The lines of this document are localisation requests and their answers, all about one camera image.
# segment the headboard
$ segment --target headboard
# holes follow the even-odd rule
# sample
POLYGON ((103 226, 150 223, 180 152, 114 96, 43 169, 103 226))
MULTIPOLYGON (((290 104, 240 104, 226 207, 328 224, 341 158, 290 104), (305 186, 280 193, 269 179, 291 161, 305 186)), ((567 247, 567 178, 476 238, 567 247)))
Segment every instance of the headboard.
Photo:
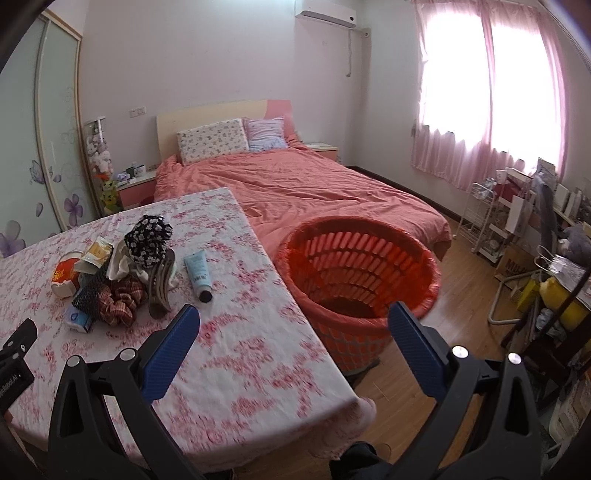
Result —
POLYGON ((244 116, 252 119, 284 116, 285 133, 294 133, 289 100, 246 100, 184 108, 156 117, 160 159, 165 160, 178 153, 177 132, 244 116))

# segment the red container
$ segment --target red container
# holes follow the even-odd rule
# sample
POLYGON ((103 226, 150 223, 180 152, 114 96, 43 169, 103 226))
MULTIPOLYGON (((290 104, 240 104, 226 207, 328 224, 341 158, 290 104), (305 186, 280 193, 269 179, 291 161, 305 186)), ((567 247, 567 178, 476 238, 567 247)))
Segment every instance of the red container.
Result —
POLYGON ((418 240, 360 217, 300 225, 281 244, 275 265, 346 375, 363 371, 392 341, 390 305, 402 300, 422 318, 441 279, 433 254, 418 240))

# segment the pillow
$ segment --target pillow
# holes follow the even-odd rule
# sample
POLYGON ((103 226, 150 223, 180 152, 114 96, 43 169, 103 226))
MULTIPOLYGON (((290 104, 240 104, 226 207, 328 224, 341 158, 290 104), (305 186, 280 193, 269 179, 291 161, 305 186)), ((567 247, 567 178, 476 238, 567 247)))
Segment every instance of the pillow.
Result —
POLYGON ((270 120, 244 119, 248 147, 251 152, 287 148, 283 131, 283 117, 270 120))
POLYGON ((249 151, 241 118, 178 132, 177 142, 183 165, 249 151))

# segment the sliding wardrobe door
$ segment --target sliding wardrobe door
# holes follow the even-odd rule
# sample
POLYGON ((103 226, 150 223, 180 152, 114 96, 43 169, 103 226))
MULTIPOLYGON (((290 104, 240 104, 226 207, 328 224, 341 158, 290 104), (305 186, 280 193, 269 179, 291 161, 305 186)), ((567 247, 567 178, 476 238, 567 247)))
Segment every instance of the sliding wardrobe door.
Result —
POLYGON ((37 67, 37 135, 47 188, 63 230, 96 219, 80 150, 78 53, 78 40, 49 21, 37 67))
POLYGON ((44 28, 42 20, 33 23, 0 73, 3 257, 60 232, 45 186, 47 179, 41 169, 35 133, 35 66, 44 28))

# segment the floral tablecloth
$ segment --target floral tablecloth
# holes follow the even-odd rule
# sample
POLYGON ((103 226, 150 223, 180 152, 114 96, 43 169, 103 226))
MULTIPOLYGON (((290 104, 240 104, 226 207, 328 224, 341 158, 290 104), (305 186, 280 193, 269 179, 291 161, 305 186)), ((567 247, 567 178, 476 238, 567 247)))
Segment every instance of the floral tablecloth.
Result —
MULTIPOLYGON (((202 471, 243 465, 303 435, 312 455, 337 458, 374 420, 374 403, 357 397, 341 376, 232 193, 222 188, 103 218, 0 260, 0 344, 28 317, 39 334, 25 357, 35 382, 11 408, 17 431, 45 446, 68 357, 102 361, 137 348, 185 303, 199 309, 201 330, 154 410, 202 471), (129 329, 103 323, 88 334, 68 329, 61 321, 68 301, 50 289, 58 260, 99 235, 118 241, 144 214, 163 215, 174 229, 170 247, 180 285, 169 294, 173 311, 154 320, 144 306, 129 329), (201 248, 213 280, 207 305, 196 300, 182 260, 201 248)), ((109 410, 126 451, 139 458, 113 399, 109 410)))

